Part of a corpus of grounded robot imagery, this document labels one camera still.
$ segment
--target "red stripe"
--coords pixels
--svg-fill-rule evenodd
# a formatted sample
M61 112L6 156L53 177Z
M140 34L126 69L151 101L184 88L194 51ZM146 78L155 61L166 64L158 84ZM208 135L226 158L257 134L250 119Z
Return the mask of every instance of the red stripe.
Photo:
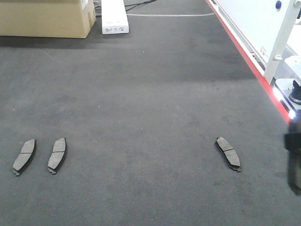
M224 27L224 29L226 30L226 32L230 36L232 42L234 43L234 45L236 46L236 48L239 50L241 56L244 58L244 60L246 61L246 63L250 67L250 69L253 72L253 74L256 76L256 78L259 81L259 83L262 85L262 87L264 88L264 90L267 92L268 96L270 97L270 99L272 100L272 102L274 103L274 105L276 106L276 108L282 114L282 116L286 120L286 122L289 123L290 117L288 116L287 110L283 107L283 105L275 97L275 95L273 93L273 89L269 85L268 81L261 75L260 71L253 64L253 62L251 61L251 59L248 57L247 53L242 49L242 47L240 46L240 44L238 43L238 41L235 39L235 37L233 36L233 34L231 33L231 31L228 29L228 27L226 26L226 24L224 23L224 21L222 20L222 18L218 15L218 13L216 12L216 10L212 7L212 5L210 4L209 0L206 0L206 1L207 1L208 5L212 8L212 10L215 12L217 18L219 19L219 21L221 22L222 26Z

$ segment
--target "blue button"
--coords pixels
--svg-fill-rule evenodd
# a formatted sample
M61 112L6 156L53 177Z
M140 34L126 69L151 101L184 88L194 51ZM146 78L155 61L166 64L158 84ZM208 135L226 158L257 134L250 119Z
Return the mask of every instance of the blue button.
M280 9L281 5L282 5L282 2L281 1L277 1L276 2L276 9Z

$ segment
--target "brake pad friction material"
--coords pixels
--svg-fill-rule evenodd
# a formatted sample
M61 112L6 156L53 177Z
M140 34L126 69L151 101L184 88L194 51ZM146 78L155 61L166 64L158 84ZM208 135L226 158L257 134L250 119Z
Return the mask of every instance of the brake pad friction material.
M216 140L216 146L222 153L228 166L231 169L236 170L237 172L241 172L239 157L234 148L228 143L228 141L223 137L219 137Z
M65 160L67 154L67 143L66 138L61 138L57 140L53 146L52 154L48 161L48 170L52 174L56 172L61 167L62 163Z
M32 161L34 154L36 152L37 140L32 139L24 143L20 154L16 158L13 170L16 176L19 176Z

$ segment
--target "white tape line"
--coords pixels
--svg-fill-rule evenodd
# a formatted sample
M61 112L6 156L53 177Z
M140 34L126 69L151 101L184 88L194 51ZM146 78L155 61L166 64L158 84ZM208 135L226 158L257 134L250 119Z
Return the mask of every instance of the white tape line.
M202 16L212 16L214 13L206 13L206 14L136 14L136 13L128 13L128 16L145 16L145 17L202 17Z

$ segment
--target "white box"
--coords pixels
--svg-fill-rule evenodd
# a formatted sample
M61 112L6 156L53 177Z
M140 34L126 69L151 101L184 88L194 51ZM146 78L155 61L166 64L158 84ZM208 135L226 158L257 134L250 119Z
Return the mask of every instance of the white box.
M123 0L102 0L103 34L129 33Z

